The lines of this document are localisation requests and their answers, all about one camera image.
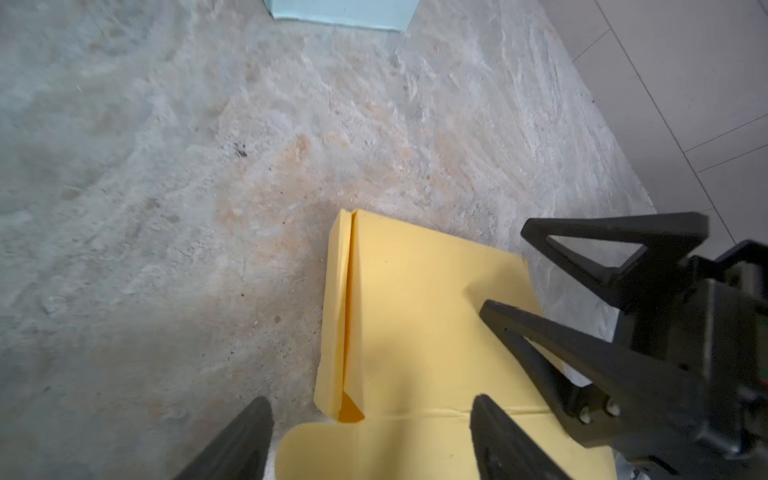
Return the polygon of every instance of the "stone floor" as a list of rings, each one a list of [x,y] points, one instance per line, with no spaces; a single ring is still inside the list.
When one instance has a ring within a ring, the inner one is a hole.
[[[609,336],[519,236],[653,211],[589,97],[535,0],[422,0],[405,34],[3,2],[0,470],[167,478],[254,396],[275,443],[320,419],[340,208],[521,252],[550,317]]]

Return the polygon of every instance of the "screw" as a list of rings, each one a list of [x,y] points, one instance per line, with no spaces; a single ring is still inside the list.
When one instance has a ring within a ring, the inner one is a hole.
[[[584,406],[578,413],[578,419],[581,421],[581,423],[585,425],[589,425],[592,423],[592,417],[589,415],[589,407]]]
[[[608,400],[605,402],[605,412],[612,417],[618,417],[621,415],[621,407],[612,398],[608,397]]]

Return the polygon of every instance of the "triangular opening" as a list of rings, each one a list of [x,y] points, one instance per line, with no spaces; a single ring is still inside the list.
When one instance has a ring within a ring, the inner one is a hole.
[[[563,247],[573,250],[575,253],[587,257],[589,260],[603,266],[619,267],[624,265],[634,254],[645,251],[647,248],[641,243],[613,242],[609,240],[594,240],[591,238],[562,237],[550,235],[552,239]]]

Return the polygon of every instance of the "white tile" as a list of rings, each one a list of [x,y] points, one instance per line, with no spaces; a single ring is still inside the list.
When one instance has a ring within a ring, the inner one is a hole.
[[[685,152],[696,171],[768,145],[768,115]]]
[[[768,147],[699,174],[736,242],[768,243]]]
[[[598,0],[684,151],[768,114],[756,0]]]
[[[692,254],[715,260],[735,245],[735,243],[728,234],[728,230],[726,230],[725,225],[723,225],[720,216],[714,209],[701,213],[710,218],[710,237],[707,238],[704,243],[699,245]]]
[[[540,0],[540,3],[571,60],[608,31],[608,23],[594,0]]]
[[[712,208],[613,32],[595,42],[574,65],[656,210]]]

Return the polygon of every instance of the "tile grout line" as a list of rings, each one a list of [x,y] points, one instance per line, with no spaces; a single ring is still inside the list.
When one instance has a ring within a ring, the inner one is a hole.
[[[608,30],[604,31],[604,32],[603,32],[603,34],[602,34],[602,35],[600,35],[600,36],[598,37],[598,40],[600,40],[601,38],[603,38],[603,37],[605,36],[605,34],[607,34],[607,33],[608,33],[608,32],[610,32],[610,31],[611,31],[611,27],[609,26],[609,27],[608,27]],[[581,57],[583,54],[585,54],[585,53],[587,52],[587,50],[589,50],[590,48],[592,48],[592,45],[594,45],[594,44],[598,43],[598,40],[595,40],[595,41],[593,41],[592,43],[590,43],[590,44],[589,44],[589,46],[588,46],[588,47],[586,47],[582,53],[580,53],[579,55],[576,55],[576,58],[574,58],[574,59],[573,59],[573,60],[571,60],[571,61],[577,61],[579,57]]]
[[[674,139],[674,143],[677,144],[677,148],[680,149],[680,153],[683,154],[683,158],[688,164],[688,168],[690,168],[690,170],[694,173],[694,177],[699,182],[699,185],[701,185],[701,190],[704,192],[704,195],[707,196],[707,200],[710,201],[710,205],[712,205],[712,208],[715,210],[715,213],[720,218],[720,221],[723,222],[725,231],[728,232],[728,236],[730,237],[730,239],[734,243],[736,243],[736,240],[733,238],[733,234],[731,234],[730,230],[728,230],[728,226],[725,224],[725,220],[723,220],[723,217],[720,215],[720,212],[717,211],[717,207],[715,207],[715,203],[712,201],[712,197],[710,197],[710,194],[709,192],[707,192],[707,189],[704,188],[704,184],[701,182],[701,179],[699,178],[699,174],[696,172],[696,169],[693,167],[693,165],[690,164],[690,160],[688,160],[688,156],[685,154],[685,151],[683,151],[683,148],[680,146],[680,142],[677,141],[677,137],[674,136],[674,132],[670,128],[670,125],[667,123],[667,119],[664,118],[664,116],[661,113],[661,110],[659,110],[659,106],[656,104],[656,100],[654,100],[654,96],[650,94],[648,87],[645,85],[643,78],[640,76],[640,72],[637,71],[637,68],[635,68],[634,63],[632,62],[632,59],[629,57],[629,54],[627,53],[627,49],[624,48],[624,45],[621,43],[619,36],[616,34],[616,31],[614,30],[613,25],[611,25],[611,23],[608,21],[608,17],[605,15],[605,12],[603,12],[603,8],[600,6],[600,3],[598,2],[598,0],[594,0],[594,4],[598,6],[598,10],[600,10],[600,13],[603,15],[603,18],[605,18],[605,23],[608,24],[608,28],[610,30],[613,30],[614,37],[616,37],[616,42],[619,44],[619,48],[621,48],[621,51],[624,53],[624,56],[627,57],[627,60],[629,61],[629,65],[632,66],[632,70],[634,70],[634,73],[637,75],[637,79],[640,81],[640,84],[643,85],[643,88],[645,89],[645,93],[648,94],[648,97],[650,98],[651,103],[654,104],[656,111],[659,112],[659,116],[661,117],[661,120],[664,122],[664,126],[667,127],[667,130],[670,132],[670,135],[672,135],[672,138]]]
[[[749,125],[749,124],[751,124],[751,123],[753,123],[753,122],[755,122],[755,121],[758,121],[758,120],[760,120],[761,118],[765,118],[765,117],[768,117],[768,114],[765,114],[765,115],[760,115],[758,118],[755,118],[754,120],[750,120],[750,121],[746,122],[746,123],[745,123],[745,124],[743,124],[743,125],[739,125],[739,126],[738,126],[738,127],[736,127],[736,128],[732,128],[731,130],[728,130],[728,131],[727,131],[727,132],[725,132],[724,134],[719,134],[719,135],[717,135],[716,137],[712,137],[712,138],[710,138],[710,139],[709,139],[709,140],[707,140],[707,141],[703,141],[703,142],[701,142],[700,144],[698,144],[697,146],[689,148],[688,150],[686,150],[686,152],[692,151],[694,148],[698,148],[698,147],[701,147],[701,146],[702,146],[702,145],[704,145],[704,144],[708,144],[708,143],[710,143],[712,140],[717,140],[718,138],[722,137],[723,135],[728,135],[728,134],[729,134],[730,132],[732,132],[732,131],[736,131],[736,130],[739,130],[741,127],[746,127],[747,125]]]
[[[705,172],[705,171],[709,170],[710,168],[719,167],[720,165],[722,165],[722,164],[726,164],[726,163],[730,162],[731,160],[736,160],[737,158],[741,158],[741,157],[743,157],[744,155],[747,155],[747,154],[751,154],[752,152],[754,152],[754,151],[758,151],[759,149],[761,149],[761,148],[765,148],[765,147],[768,147],[768,144],[765,144],[765,145],[760,145],[758,148],[753,148],[753,149],[752,149],[752,150],[750,150],[750,151],[745,151],[744,153],[742,153],[742,154],[739,154],[739,155],[737,155],[737,156],[735,156],[735,157],[733,157],[733,158],[729,158],[728,160],[723,160],[723,161],[721,161],[721,162],[720,162],[720,163],[718,163],[718,164],[715,164],[715,165],[710,165],[709,167],[707,167],[707,168],[705,168],[705,169],[703,169],[703,170],[700,170],[700,171],[699,171],[699,173]]]

